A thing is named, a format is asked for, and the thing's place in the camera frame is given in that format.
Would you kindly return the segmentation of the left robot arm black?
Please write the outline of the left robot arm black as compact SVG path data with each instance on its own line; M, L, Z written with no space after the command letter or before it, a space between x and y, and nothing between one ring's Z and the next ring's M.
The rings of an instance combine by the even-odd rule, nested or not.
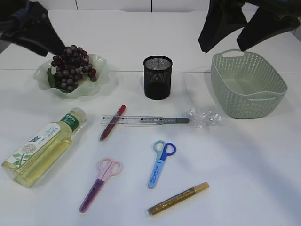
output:
M0 2L0 40L43 57L48 53L60 55L65 49L50 22L48 10L38 1Z

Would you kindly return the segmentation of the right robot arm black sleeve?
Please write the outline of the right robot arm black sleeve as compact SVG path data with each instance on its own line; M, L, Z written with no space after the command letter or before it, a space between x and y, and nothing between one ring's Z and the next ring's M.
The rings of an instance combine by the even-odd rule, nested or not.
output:
M241 51L276 35L297 29L301 23L299 0L250 0L257 10L250 21L244 16L245 0L212 0L205 24L198 38L200 48L207 53L232 32L242 29L237 37Z

